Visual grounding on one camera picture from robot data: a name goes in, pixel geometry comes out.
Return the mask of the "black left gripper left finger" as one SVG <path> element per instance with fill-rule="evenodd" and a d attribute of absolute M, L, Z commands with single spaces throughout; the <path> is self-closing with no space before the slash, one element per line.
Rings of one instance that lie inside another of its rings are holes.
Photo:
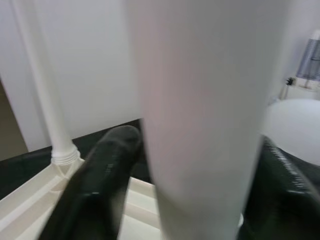
<path fill-rule="evenodd" d="M 140 131 L 136 127 L 109 130 L 70 178 L 38 239 L 117 239 L 139 153 Z"/>

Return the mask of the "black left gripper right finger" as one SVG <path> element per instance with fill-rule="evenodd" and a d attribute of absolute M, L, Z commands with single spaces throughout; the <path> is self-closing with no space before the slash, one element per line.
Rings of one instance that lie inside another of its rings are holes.
<path fill-rule="evenodd" d="M 263 138 L 239 240 L 318 240 L 320 168 Z"/>

